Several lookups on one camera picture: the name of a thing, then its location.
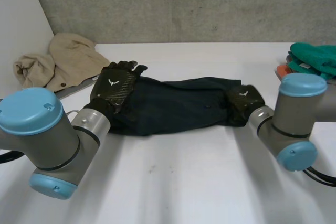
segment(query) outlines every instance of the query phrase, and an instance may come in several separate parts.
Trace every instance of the white wall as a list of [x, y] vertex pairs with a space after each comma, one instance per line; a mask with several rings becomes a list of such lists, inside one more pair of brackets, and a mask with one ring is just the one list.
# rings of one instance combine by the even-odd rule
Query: white wall
[[20, 89], [13, 62], [23, 54], [44, 54], [53, 32], [38, 0], [0, 0], [0, 98]]

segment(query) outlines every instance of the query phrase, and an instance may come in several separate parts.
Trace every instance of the gray wall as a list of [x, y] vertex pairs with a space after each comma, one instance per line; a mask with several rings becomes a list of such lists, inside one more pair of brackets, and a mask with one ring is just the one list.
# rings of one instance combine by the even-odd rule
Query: gray wall
[[40, 0], [55, 33], [100, 43], [336, 43], [336, 0]]

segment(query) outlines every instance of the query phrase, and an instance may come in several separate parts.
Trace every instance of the black cable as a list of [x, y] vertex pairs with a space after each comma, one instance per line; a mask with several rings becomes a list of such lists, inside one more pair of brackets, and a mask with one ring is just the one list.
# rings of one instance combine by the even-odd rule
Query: black cable
[[323, 173], [315, 170], [313, 167], [309, 167], [309, 168], [307, 168], [307, 170], [310, 171], [311, 173], [315, 174], [320, 179], [323, 179], [323, 180], [325, 180], [325, 181], [327, 181], [329, 183], [332, 183], [332, 184], [336, 183], [336, 178], [335, 177], [323, 174]]
[[308, 177], [310, 177], [311, 179], [315, 180], [318, 183], [321, 183], [321, 184], [326, 185], [326, 186], [336, 187], [336, 178], [335, 177], [323, 174], [323, 173], [315, 170], [313, 167], [309, 167], [309, 168], [307, 168], [307, 170], [303, 170], [303, 172]]
[[309, 172], [307, 172], [306, 170], [303, 170], [303, 172], [308, 176], [310, 177], [311, 179], [315, 180], [316, 182], [318, 183], [321, 183], [323, 185], [326, 185], [326, 186], [331, 186], [331, 187], [336, 187], [336, 184], [331, 184], [331, 183], [327, 183], [327, 182], [324, 182], [322, 180], [319, 180], [318, 178], [315, 178], [313, 175], [311, 175]]
[[17, 152], [17, 151], [7, 152], [5, 154], [0, 155], [0, 164], [4, 164], [7, 162], [16, 160], [22, 156], [24, 156], [24, 153], [22, 152]]

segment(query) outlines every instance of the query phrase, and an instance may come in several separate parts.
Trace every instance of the white logo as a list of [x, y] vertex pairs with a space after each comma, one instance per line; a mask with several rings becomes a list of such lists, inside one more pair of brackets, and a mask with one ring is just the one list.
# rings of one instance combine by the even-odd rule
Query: white logo
[[239, 94], [239, 95], [247, 96], [247, 94], [248, 94], [248, 91], [246, 91], [246, 93], [244, 94]]
[[113, 86], [114, 84], [119, 83], [119, 81], [113, 82], [113, 81], [111, 81], [111, 80], [109, 79], [109, 83], [111, 84], [111, 86]]

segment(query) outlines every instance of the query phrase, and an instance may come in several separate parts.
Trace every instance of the dark fabric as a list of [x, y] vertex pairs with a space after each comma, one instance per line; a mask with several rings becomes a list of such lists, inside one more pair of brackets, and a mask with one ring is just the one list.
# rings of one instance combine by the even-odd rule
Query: dark fabric
[[110, 132], [147, 136], [211, 125], [244, 126], [232, 121], [225, 92], [240, 80], [205, 77], [160, 82], [140, 77], [121, 113], [113, 115]]

